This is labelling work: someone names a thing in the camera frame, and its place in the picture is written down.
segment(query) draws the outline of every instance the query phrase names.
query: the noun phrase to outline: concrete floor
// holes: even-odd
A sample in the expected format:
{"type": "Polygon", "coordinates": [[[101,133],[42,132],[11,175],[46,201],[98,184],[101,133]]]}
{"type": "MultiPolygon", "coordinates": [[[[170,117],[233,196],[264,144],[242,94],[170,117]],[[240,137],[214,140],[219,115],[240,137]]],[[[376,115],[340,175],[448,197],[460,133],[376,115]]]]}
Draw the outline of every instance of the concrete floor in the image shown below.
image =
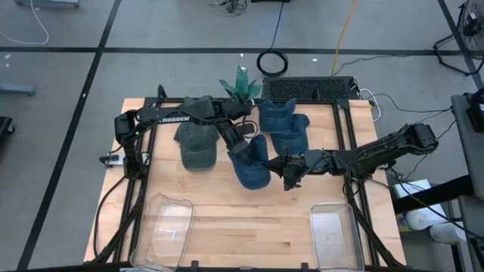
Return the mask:
{"type": "MultiPolygon", "coordinates": [[[[446,2],[457,19],[461,1],[446,2]]],[[[293,0],[284,6],[275,47],[335,48],[351,3],[293,0]]],[[[98,46],[112,5],[113,0],[82,0],[79,10],[40,5],[39,18],[51,34],[48,46],[98,46]]],[[[228,18],[204,1],[123,0],[107,46],[264,48],[271,43],[279,7],[249,4],[244,15],[228,18]]],[[[0,18],[0,30],[12,38],[44,39],[28,5],[19,8],[4,0],[0,18]]],[[[449,33],[437,1],[361,0],[342,47],[431,49],[449,33]]],[[[0,46],[18,45],[0,36],[0,46]]],[[[450,42],[445,49],[458,47],[450,42]]],[[[0,115],[11,116],[17,125],[0,160],[0,270],[17,266],[93,57],[92,53],[0,53],[0,82],[38,88],[35,97],[0,94],[0,115]]],[[[288,57],[286,76],[330,74],[332,55],[288,57]]],[[[340,55],[338,61],[357,57],[371,56],[340,55]]],[[[171,97],[225,96],[218,79],[232,79],[237,64],[245,66],[251,78],[262,78],[256,58],[256,54],[103,54],[29,267],[82,263],[105,172],[98,157],[111,147],[113,118],[125,97],[153,96],[160,83],[171,97]]],[[[445,59],[466,68],[461,56],[445,59]]],[[[276,70],[280,65],[279,60],[265,57],[264,67],[276,70]]],[[[360,88],[390,94],[400,107],[410,110],[445,109],[451,95],[476,91],[470,77],[439,65],[434,56],[359,62],[346,66],[339,76],[354,76],[360,88]]],[[[379,136],[426,116],[399,112],[385,97],[378,101],[383,108],[376,123],[379,136]]],[[[451,113],[443,113],[427,123],[440,134],[452,121],[451,113]]],[[[403,157],[396,169],[409,173],[419,159],[403,157]]],[[[466,173],[454,127],[412,178],[439,184],[466,173]]],[[[415,268],[454,270],[449,246],[415,240],[403,244],[408,263],[415,268]]]]}

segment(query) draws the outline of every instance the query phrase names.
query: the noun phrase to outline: green leaves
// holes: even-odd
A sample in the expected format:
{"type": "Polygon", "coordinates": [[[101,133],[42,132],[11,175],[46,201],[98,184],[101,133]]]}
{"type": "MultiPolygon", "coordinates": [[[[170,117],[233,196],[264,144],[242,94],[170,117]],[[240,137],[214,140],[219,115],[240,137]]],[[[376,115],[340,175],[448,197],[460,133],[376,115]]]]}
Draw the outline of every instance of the green leaves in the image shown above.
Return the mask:
{"type": "Polygon", "coordinates": [[[228,95],[239,94],[246,100],[255,98],[262,88],[261,85],[256,85],[256,80],[249,84],[249,77],[247,71],[237,65],[237,74],[235,76],[235,87],[229,85],[225,80],[219,80],[222,87],[227,91],[228,95]]]}

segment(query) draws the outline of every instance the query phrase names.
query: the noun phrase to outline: white cord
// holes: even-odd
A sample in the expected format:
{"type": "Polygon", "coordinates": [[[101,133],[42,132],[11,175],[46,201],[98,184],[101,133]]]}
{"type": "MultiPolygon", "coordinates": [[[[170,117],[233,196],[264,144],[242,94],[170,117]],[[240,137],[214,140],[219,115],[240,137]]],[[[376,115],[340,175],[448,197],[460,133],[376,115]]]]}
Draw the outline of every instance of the white cord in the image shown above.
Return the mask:
{"type": "Polygon", "coordinates": [[[376,119],[373,119],[373,122],[378,121],[378,119],[381,117],[381,110],[380,110],[380,105],[378,105],[377,99],[375,98],[375,96],[373,95],[373,93],[370,90],[368,90],[367,88],[360,89],[360,91],[367,91],[370,94],[370,96],[373,99],[373,101],[375,102],[375,107],[378,110],[378,117],[376,119]]]}
{"type": "Polygon", "coordinates": [[[45,38],[45,42],[22,42],[22,41],[17,41],[16,39],[12,39],[9,36],[5,35],[2,31],[0,31],[0,35],[4,36],[5,38],[9,39],[12,42],[16,42],[16,43],[19,43],[19,44],[22,44],[22,45],[45,45],[45,44],[47,44],[50,36],[49,36],[47,30],[45,29],[44,25],[40,21],[40,19],[37,17],[36,9],[33,7],[33,0],[30,0],[30,7],[32,8],[33,15],[36,17],[37,22],[39,22],[40,27],[44,30],[45,35],[47,36],[45,38]]]}

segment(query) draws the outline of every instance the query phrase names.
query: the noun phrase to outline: white cylinder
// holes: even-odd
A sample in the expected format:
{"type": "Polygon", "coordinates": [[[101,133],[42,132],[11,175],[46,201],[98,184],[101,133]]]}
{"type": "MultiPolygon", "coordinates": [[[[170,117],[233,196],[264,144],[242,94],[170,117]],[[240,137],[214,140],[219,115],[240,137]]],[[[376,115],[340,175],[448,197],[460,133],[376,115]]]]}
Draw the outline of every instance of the white cylinder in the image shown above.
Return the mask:
{"type": "Polygon", "coordinates": [[[415,210],[405,212],[396,216],[396,222],[399,225],[400,232],[413,230],[423,230],[429,226],[428,218],[424,212],[415,210]]]}
{"type": "Polygon", "coordinates": [[[449,222],[433,225],[430,228],[430,236],[440,243],[466,242],[465,232],[449,222]]]}

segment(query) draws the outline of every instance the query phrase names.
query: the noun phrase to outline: clear plastic bin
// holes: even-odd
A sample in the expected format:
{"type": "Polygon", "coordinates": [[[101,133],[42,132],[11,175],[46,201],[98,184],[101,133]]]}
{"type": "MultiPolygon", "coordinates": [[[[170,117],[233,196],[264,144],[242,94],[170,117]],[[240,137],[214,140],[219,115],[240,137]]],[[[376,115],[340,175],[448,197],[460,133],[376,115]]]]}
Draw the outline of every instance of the clear plastic bin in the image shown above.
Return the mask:
{"type": "Polygon", "coordinates": [[[185,199],[157,194],[143,215],[138,246],[131,254],[133,267],[173,272],[178,268],[188,240],[193,205],[185,199]]]}
{"type": "Polygon", "coordinates": [[[311,207],[310,217],[319,270],[365,270],[355,216],[349,204],[316,204],[311,207]]]}

